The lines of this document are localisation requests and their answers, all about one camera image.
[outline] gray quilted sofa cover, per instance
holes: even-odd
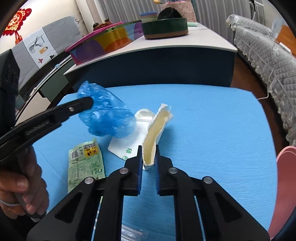
[[[226,22],[234,31],[234,45],[268,86],[288,132],[286,139],[296,146],[296,58],[273,41],[270,28],[237,15]]]

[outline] blue table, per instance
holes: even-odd
[[[172,106],[174,118],[159,142],[160,153],[189,176],[212,176],[265,229],[276,200],[276,155],[270,128],[253,94],[205,85],[137,85],[110,88],[135,113]],[[76,99],[67,95],[61,101]],[[34,144],[52,209],[67,194],[68,151],[92,140],[78,115]],[[124,160],[107,150],[111,137],[98,137],[106,176]],[[172,197],[159,197],[154,168],[143,171],[139,197],[126,197],[123,224],[148,232],[147,240],[174,240]]]

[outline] human hand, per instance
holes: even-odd
[[[14,193],[20,193],[25,209],[29,214],[42,215],[49,205],[46,183],[41,178],[41,167],[37,164],[33,147],[29,147],[18,156],[19,164],[24,175],[6,170],[0,170],[0,200],[5,203],[18,203]],[[26,211],[23,206],[7,206],[0,203],[3,212],[9,218],[16,219],[23,216]]]

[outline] wall decoration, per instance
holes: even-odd
[[[7,25],[2,35],[15,34],[15,44],[22,41],[22,36],[18,34],[18,31],[20,30],[26,18],[31,14],[31,12],[32,12],[32,9],[30,8],[18,10],[16,14],[13,16],[12,20]]]
[[[78,14],[75,15],[74,18],[75,18],[75,22],[77,23],[77,27],[78,27],[82,37],[87,35],[89,32],[88,32],[85,22],[82,18],[81,12],[78,11]]]
[[[56,50],[42,28],[27,36],[23,43],[38,68],[41,68],[54,56],[57,56]]]

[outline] blue plastic bag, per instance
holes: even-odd
[[[85,81],[79,87],[77,97],[88,96],[94,100],[94,104],[91,109],[80,113],[79,118],[89,127],[90,134],[123,138],[134,132],[134,114],[110,91]]]

